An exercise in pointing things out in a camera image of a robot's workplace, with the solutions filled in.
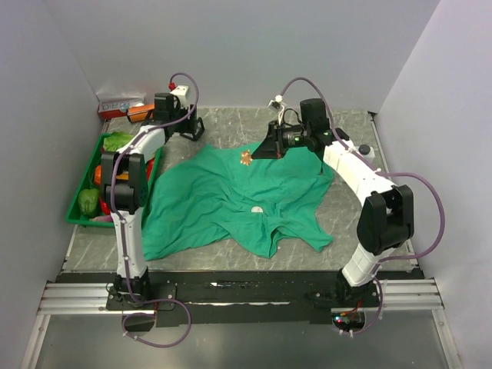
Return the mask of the gold brooch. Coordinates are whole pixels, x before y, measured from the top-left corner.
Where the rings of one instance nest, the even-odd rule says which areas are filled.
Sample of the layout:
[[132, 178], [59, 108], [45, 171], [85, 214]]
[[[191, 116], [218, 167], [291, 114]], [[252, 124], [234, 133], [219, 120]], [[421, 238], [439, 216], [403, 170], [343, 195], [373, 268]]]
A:
[[251, 164], [251, 162], [252, 162], [251, 152], [249, 150], [243, 151], [241, 153], [240, 163], [242, 165], [249, 166]]

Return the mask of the green garment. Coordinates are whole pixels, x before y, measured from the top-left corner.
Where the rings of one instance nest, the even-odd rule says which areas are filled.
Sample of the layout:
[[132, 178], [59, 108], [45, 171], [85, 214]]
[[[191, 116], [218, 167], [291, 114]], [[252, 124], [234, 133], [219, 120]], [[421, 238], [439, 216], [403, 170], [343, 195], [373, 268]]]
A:
[[[145, 260], [226, 239], [261, 258], [272, 258], [286, 238], [299, 238], [317, 252], [333, 241], [315, 211], [334, 171], [306, 148], [290, 149], [282, 159], [242, 165], [241, 153], [256, 148], [255, 143], [205, 145], [157, 178], [143, 223]], [[253, 213], [254, 206], [264, 212]]]

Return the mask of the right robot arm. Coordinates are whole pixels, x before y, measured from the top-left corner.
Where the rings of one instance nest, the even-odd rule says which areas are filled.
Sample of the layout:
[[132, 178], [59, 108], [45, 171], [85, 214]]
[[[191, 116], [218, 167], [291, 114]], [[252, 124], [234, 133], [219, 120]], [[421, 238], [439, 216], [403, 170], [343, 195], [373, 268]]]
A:
[[281, 159], [291, 148], [306, 147], [344, 180], [362, 205], [357, 248], [337, 273], [331, 293], [339, 304], [353, 306], [369, 290], [383, 259], [413, 236], [413, 192], [371, 167], [349, 136], [332, 126], [332, 115], [322, 99], [301, 101], [296, 125], [285, 122], [288, 108], [280, 95], [268, 106], [278, 116], [269, 122], [266, 137], [251, 158]]

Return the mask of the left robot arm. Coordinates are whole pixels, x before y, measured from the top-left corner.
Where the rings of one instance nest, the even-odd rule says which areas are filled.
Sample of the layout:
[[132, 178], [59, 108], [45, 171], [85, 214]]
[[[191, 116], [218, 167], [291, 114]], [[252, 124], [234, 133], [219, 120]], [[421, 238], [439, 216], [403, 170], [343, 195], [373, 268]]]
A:
[[118, 267], [109, 296], [122, 298], [136, 309], [152, 302], [141, 232], [150, 193], [146, 164], [175, 133], [191, 141], [200, 139], [204, 124], [196, 108], [184, 85], [157, 93], [147, 122], [136, 136], [118, 150], [106, 150], [101, 155], [101, 195], [110, 208], [118, 248]]

